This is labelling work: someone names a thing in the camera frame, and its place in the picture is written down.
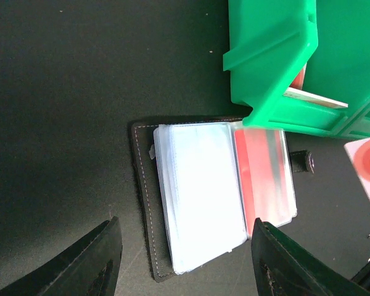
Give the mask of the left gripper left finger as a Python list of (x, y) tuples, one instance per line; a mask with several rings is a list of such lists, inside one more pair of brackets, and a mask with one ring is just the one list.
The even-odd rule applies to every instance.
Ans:
[(114, 295), (122, 253), (120, 222), (114, 216), (0, 295)]

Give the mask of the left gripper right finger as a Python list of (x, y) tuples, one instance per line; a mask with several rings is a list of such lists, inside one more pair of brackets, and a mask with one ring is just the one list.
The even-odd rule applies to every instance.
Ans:
[(259, 218), (253, 226), (251, 251), (258, 295), (370, 295)]

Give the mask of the black leather card holder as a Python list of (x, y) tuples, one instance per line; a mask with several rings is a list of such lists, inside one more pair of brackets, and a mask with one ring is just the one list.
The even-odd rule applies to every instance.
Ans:
[[(251, 238), (234, 142), (234, 132), (242, 128), (249, 127), (239, 117), (131, 125), (155, 281), (189, 273)], [(309, 150), (288, 153), (292, 179), (313, 172)]]

